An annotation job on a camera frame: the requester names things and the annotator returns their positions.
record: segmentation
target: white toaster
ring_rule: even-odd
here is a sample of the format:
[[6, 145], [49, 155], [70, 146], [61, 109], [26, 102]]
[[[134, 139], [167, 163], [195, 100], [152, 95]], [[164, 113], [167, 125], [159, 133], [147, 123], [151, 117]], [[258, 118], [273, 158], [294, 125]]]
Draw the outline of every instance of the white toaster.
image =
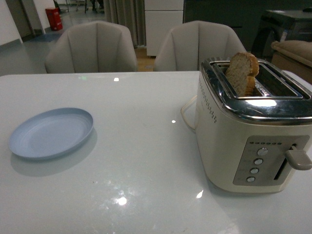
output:
[[253, 96], [238, 97], [229, 63], [201, 65], [195, 131], [206, 175], [225, 191], [280, 192], [295, 169], [312, 167], [312, 93], [259, 59]]

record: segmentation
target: wooden floor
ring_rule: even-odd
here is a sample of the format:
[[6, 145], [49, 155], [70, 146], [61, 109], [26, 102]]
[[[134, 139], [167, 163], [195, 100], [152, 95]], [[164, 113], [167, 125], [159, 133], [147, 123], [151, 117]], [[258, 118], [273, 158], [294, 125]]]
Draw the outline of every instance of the wooden floor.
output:
[[147, 56], [146, 47], [135, 49], [137, 58], [137, 70], [139, 72], [152, 72], [154, 70], [155, 57]]

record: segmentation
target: floor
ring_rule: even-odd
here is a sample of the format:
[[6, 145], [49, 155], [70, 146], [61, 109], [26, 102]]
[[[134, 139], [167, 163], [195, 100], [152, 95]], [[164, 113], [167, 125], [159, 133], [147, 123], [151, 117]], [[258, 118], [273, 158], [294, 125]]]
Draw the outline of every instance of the floor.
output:
[[[95, 13], [92, 8], [84, 13], [84, 6], [70, 6], [69, 12], [63, 11], [61, 14], [63, 29], [41, 35], [23, 44], [6, 47], [0, 50], [0, 76], [10, 74], [46, 74], [44, 60], [49, 51], [55, 45], [57, 39], [69, 27], [84, 22], [95, 20], [106, 21], [103, 12]], [[146, 48], [135, 49], [138, 71], [153, 71], [155, 58], [146, 56]]]

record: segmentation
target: glossy table surface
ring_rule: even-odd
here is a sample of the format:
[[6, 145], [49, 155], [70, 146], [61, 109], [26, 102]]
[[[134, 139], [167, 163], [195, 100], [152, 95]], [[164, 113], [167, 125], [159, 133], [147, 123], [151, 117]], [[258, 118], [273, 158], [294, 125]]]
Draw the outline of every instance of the glossy table surface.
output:
[[[206, 178], [196, 135], [180, 114], [198, 76], [0, 77], [0, 233], [311, 233], [312, 171], [265, 195], [227, 193]], [[11, 153], [9, 137], [21, 123], [61, 107], [93, 116], [85, 144], [42, 161]]]

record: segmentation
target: toast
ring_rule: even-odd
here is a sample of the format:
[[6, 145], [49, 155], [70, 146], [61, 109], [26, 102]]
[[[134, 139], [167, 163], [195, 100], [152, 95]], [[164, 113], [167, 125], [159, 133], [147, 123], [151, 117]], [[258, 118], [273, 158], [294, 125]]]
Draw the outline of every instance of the toast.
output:
[[255, 76], [259, 73], [257, 58], [251, 53], [239, 52], [230, 61], [225, 76], [239, 97], [251, 96], [255, 87]]

